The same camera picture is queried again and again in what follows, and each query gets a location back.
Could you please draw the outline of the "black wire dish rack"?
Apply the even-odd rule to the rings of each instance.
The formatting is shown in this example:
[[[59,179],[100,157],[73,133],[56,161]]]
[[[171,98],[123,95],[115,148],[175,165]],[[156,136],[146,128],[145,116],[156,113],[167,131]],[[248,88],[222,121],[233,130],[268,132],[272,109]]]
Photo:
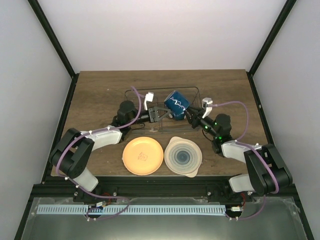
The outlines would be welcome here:
[[[148,92],[154,93],[153,101],[147,103],[149,108],[164,108],[165,98],[173,91],[178,91],[186,97],[191,106],[201,106],[200,91],[196,86],[140,88],[137,91],[142,95],[146,95]],[[147,133],[178,133],[194,130],[186,119],[175,120],[168,116],[161,119],[159,122],[150,123],[147,121],[145,123],[139,123],[137,126],[133,126],[132,128],[136,129],[137,132]]]

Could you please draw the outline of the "dark blue mug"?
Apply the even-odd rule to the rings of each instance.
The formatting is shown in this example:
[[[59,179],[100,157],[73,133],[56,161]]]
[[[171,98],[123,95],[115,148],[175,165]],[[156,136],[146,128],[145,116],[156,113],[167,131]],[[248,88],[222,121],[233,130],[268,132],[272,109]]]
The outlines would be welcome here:
[[[173,119],[182,121],[185,119],[185,111],[190,106],[190,102],[183,94],[174,90],[166,97],[164,105],[171,110]]]

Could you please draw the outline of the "orange plastic plate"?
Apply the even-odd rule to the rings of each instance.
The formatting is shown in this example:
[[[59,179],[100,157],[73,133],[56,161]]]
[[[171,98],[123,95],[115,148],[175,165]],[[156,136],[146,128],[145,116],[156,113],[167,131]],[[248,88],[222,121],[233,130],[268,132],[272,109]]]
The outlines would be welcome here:
[[[147,176],[156,172],[164,160],[164,150],[151,137],[137,137],[124,148],[122,162],[125,168],[137,176]]]

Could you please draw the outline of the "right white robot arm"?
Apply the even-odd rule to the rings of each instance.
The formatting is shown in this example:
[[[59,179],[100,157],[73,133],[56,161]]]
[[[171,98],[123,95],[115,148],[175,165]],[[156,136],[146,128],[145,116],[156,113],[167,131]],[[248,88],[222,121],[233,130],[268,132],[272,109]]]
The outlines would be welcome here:
[[[216,154],[246,165],[247,174],[231,177],[229,184],[222,188],[225,200],[236,200],[240,192],[254,192],[259,196],[277,194],[293,183],[292,174],[273,144],[250,145],[232,138],[229,115],[220,113],[212,119],[205,115],[205,110],[191,106],[184,114],[192,128],[200,127],[212,136],[212,149]]]

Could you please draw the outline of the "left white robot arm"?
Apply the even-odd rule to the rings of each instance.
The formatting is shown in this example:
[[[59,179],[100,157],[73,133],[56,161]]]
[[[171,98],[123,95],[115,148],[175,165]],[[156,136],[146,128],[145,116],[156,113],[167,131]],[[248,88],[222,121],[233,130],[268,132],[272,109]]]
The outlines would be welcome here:
[[[89,201],[97,202],[102,196],[102,189],[97,186],[98,179],[87,168],[92,151],[124,141],[131,132],[131,124],[156,123],[171,112],[158,106],[139,111],[132,101],[125,100],[119,105],[111,125],[91,132],[68,129],[48,160],[67,178],[84,188],[84,195]]]

